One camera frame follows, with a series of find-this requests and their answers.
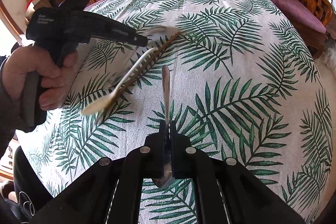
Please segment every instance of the person's arm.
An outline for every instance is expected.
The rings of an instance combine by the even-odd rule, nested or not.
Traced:
[[[75,73],[77,52],[69,54],[58,68],[49,53],[39,47],[20,47],[7,58],[0,69],[0,157],[14,136],[15,130],[31,132],[20,117],[21,94],[28,72],[37,70],[43,76],[41,85],[49,88],[40,98],[42,110],[61,107]]]

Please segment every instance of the spoon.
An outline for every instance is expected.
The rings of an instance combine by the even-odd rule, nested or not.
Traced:
[[[167,187],[175,180],[172,176],[171,171],[171,149],[170,149],[171,145],[169,134],[170,75],[169,75],[169,68],[166,65],[162,67],[162,89],[163,89],[163,100],[165,104],[165,122],[166,122],[164,171],[163,176],[161,178],[152,179],[154,184],[159,188]]]

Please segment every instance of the tablecloth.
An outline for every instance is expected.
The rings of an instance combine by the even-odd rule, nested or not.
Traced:
[[[116,85],[146,48],[99,40],[63,108],[19,134],[22,149],[56,196],[99,158],[125,157],[164,118],[161,68],[171,70],[170,117],[209,156],[237,158],[309,223],[332,159],[329,103],[303,40],[270,0],[103,0],[87,9],[142,34],[169,27],[147,48],[184,33],[140,75],[96,127],[88,103]],[[139,223],[196,223],[191,180],[143,183]]]

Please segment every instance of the tiled floor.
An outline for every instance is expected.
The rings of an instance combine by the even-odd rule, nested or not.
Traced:
[[[336,76],[333,75],[332,71],[328,69],[320,60],[315,60],[315,63],[319,69],[320,76],[322,79],[322,85],[325,88],[328,96],[330,113],[333,125],[333,160],[331,165],[331,173],[329,177],[329,184],[325,190],[324,199],[321,202],[320,212],[328,203],[329,199],[333,195],[336,189]]]

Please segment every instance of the red object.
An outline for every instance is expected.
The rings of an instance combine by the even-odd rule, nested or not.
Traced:
[[[31,4],[33,0],[28,0],[27,5],[26,5],[26,10],[28,9],[29,5]]]

